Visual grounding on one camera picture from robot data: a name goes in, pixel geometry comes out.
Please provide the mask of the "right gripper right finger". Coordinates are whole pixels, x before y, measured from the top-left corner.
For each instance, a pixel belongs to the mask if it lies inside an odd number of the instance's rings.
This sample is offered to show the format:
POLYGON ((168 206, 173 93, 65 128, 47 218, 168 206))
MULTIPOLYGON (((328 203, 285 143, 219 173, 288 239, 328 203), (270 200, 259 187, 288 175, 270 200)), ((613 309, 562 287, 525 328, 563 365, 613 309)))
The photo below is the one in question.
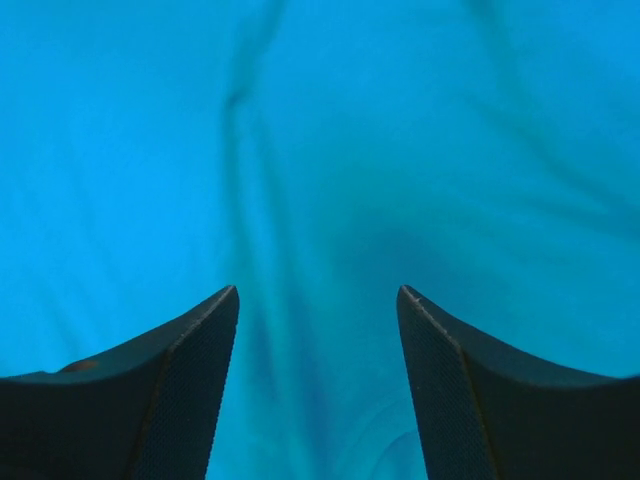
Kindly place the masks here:
POLYGON ((397 315, 429 478, 638 478, 638 377, 525 353, 410 286, 397 315))

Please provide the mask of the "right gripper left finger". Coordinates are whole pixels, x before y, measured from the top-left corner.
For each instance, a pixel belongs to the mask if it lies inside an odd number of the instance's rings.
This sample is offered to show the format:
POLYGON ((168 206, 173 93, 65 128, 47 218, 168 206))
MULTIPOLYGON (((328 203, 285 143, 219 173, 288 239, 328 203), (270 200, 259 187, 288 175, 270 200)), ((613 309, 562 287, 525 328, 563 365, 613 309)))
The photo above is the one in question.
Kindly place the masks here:
POLYGON ((228 286, 57 372, 2 378, 2 478, 205 478, 238 313, 228 286))

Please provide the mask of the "blue t shirt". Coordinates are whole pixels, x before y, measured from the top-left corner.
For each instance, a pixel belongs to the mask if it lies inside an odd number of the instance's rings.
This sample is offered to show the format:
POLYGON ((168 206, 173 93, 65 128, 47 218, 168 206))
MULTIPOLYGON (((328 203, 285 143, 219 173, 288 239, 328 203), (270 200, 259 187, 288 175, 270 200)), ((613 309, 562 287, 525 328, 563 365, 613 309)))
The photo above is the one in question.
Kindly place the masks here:
POLYGON ((408 284, 639 370, 635 1, 5 1, 1 371, 240 294, 212 479, 421 479, 408 284))

